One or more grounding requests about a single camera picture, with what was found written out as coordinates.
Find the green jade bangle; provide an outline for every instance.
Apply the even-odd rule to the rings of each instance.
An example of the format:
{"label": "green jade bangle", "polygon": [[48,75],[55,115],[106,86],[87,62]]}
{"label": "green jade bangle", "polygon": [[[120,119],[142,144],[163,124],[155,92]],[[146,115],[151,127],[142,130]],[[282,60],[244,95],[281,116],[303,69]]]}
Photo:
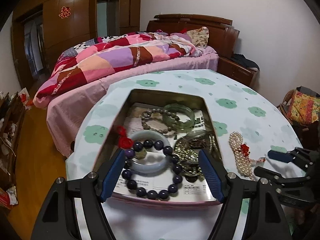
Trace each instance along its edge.
{"label": "green jade bangle", "polygon": [[163,115],[162,121],[167,126],[173,127],[174,129],[181,130],[184,132],[188,132],[193,128],[195,124],[195,114],[189,107],[179,105],[179,104],[171,104],[171,105],[166,105],[164,107],[164,110],[167,110],[168,112],[171,112],[171,113],[182,113],[190,118],[190,120],[186,122],[182,122],[182,121],[176,121],[171,116]]}

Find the metal screw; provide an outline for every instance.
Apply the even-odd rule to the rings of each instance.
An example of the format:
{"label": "metal screw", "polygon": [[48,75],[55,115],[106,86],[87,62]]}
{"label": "metal screw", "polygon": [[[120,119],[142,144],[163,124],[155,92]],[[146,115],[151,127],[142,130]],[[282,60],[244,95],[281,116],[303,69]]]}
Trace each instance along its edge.
{"label": "metal screw", "polygon": [[236,174],[235,173],[233,173],[233,172],[229,172],[228,173],[228,177],[230,178],[230,179],[235,179],[236,178]]}
{"label": "metal screw", "polygon": [[260,182],[262,183],[262,184],[268,184],[268,180],[266,179],[266,178],[261,178],[260,179]]}
{"label": "metal screw", "polygon": [[97,173],[94,172],[94,171],[91,171],[91,172],[88,174],[88,177],[89,177],[90,179],[94,179],[95,177],[97,177]]}
{"label": "metal screw", "polygon": [[61,184],[63,181],[64,181],[63,177],[59,177],[59,178],[56,179],[56,183],[57,184]]}

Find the wooden wardrobe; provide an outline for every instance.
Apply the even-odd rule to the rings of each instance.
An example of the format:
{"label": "wooden wardrobe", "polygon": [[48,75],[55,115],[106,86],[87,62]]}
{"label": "wooden wardrobe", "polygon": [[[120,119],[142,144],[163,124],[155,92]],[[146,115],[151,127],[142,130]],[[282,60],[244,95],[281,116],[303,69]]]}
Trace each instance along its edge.
{"label": "wooden wardrobe", "polygon": [[[118,0],[117,35],[140,30],[140,0]],[[62,8],[70,15],[61,18]],[[53,69],[66,49],[97,37],[97,0],[21,0],[12,17],[12,54],[20,85],[30,89],[33,78],[24,53],[24,22],[42,14],[46,63]]]}

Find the pink blanket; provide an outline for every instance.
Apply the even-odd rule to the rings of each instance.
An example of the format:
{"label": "pink blanket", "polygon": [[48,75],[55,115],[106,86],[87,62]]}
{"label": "pink blanket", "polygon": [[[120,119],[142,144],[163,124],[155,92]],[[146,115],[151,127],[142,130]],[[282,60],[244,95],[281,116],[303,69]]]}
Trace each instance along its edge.
{"label": "pink blanket", "polygon": [[47,125],[57,149],[66,157],[70,144],[75,140],[80,125],[90,109],[106,94],[108,87],[125,78],[146,73],[181,69],[217,70],[219,56],[207,47],[200,57],[179,57],[162,62],[152,62],[124,70],[73,89],[56,98],[48,105]]}
{"label": "pink blanket", "polygon": [[60,56],[51,77],[36,93],[35,106],[45,108],[54,96],[139,65],[202,55],[190,41],[176,35],[129,33],[106,42],[100,37],[97,42],[72,57]]}

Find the floral pillow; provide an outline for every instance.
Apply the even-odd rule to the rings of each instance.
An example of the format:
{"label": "floral pillow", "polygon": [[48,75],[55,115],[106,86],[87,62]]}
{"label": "floral pillow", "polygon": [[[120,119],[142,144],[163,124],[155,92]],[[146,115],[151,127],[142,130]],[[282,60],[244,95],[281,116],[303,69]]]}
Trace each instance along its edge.
{"label": "floral pillow", "polygon": [[288,117],[301,125],[318,121],[320,98],[312,97],[295,90],[289,106]]}
{"label": "floral pillow", "polygon": [[209,29],[207,27],[187,31],[186,34],[191,37],[192,44],[196,47],[205,48],[208,45]]}

